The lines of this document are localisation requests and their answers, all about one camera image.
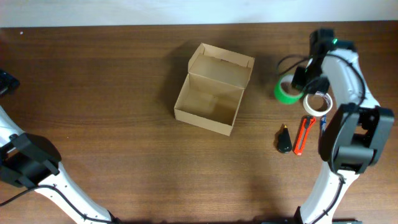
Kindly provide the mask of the orange utility knife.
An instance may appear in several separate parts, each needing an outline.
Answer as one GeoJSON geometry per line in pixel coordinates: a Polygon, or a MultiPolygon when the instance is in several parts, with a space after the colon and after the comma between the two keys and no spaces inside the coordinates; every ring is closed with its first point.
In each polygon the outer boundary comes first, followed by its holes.
{"type": "Polygon", "coordinates": [[[316,118],[314,116],[304,116],[298,130],[298,135],[294,145],[294,153],[301,156],[305,148],[305,143],[308,138],[309,131],[315,124],[316,118]]]}

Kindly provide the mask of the white tape roll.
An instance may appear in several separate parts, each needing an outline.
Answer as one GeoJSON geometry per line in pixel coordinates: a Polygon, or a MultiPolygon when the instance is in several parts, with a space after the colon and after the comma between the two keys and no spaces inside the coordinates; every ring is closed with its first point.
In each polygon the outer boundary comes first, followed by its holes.
{"type": "Polygon", "coordinates": [[[303,100],[303,107],[309,115],[321,117],[331,111],[333,100],[328,93],[307,94],[303,100]]]}

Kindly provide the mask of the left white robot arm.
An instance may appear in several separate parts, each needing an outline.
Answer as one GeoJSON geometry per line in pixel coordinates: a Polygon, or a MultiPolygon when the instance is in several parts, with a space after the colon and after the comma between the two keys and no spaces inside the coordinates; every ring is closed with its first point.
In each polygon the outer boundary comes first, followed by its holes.
{"type": "Polygon", "coordinates": [[[4,109],[1,109],[1,181],[26,188],[1,206],[34,191],[51,200],[75,223],[121,223],[70,178],[59,151],[47,138],[23,131],[4,109]]]}

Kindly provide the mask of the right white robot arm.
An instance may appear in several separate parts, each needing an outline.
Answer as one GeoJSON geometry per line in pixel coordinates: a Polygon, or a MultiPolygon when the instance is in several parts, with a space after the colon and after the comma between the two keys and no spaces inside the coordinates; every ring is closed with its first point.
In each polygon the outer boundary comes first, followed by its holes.
{"type": "Polygon", "coordinates": [[[320,175],[295,216],[299,223],[331,223],[350,185],[378,162],[394,113],[372,96],[352,41],[335,38],[331,29],[318,29],[310,34],[306,60],[309,64],[296,69],[292,86],[304,93],[332,90],[337,111],[318,145],[320,175]]]}

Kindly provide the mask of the brown cardboard box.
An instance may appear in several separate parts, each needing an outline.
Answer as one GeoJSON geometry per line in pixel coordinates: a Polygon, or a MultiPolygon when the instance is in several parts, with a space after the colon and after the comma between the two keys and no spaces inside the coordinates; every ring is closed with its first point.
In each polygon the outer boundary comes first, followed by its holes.
{"type": "Polygon", "coordinates": [[[201,43],[188,61],[175,119],[230,136],[255,58],[201,43]]]}

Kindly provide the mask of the blue pen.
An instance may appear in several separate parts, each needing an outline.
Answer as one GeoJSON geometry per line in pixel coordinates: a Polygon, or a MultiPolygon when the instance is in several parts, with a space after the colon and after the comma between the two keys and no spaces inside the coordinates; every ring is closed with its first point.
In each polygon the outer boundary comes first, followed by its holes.
{"type": "Polygon", "coordinates": [[[324,114],[321,118],[320,118],[320,136],[323,135],[323,133],[326,130],[326,124],[327,124],[327,120],[326,120],[326,115],[324,114]]]}

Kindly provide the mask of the black glue bottle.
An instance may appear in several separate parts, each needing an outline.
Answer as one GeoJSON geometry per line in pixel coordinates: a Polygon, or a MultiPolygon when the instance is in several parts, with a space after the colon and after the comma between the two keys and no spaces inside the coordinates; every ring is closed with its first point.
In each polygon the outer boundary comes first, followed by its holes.
{"type": "Polygon", "coordinates": [[[283,124],[277,135],[277,150],[281,153],[289,153],[292,150],[292,141],[287,126],[283,124]]]}

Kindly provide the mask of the green tape roll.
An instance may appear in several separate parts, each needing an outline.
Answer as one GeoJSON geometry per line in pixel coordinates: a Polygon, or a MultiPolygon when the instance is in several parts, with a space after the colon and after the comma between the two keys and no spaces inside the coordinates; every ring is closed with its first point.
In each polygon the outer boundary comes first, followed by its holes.
{"type": "Polygon", "coordinates": [[[282,88],[283,83],[291,84],[293,81],[293,77],[294,76],[291,74],[284,75],[279,79],[276,86],[274,87],[274,96],[282,104],[291,105],[296,103],[299,99],[301,99],[301,97],[303,97],[303,92],[299,92],[296,95],[291,95],[282,88]]]}

